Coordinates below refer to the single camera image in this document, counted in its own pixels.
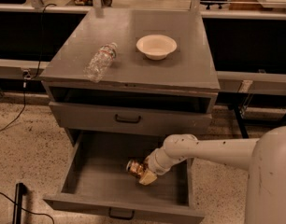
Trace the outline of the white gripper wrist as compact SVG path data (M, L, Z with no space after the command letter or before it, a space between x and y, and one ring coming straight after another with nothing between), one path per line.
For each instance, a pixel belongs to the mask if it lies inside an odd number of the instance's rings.
M143 176L139 178L141 185L147 186L157 179L157 175L164 175L171 169L171 158L165 153L163 149L156 148L146 158L148 168Z

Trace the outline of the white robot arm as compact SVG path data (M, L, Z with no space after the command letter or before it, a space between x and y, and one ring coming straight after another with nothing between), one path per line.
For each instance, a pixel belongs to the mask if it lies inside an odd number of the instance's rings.
M249 173L245 224L286 224L286 126L259 139L199 140L191 134L169 135L147 157L139 183L148 185L189 158Z

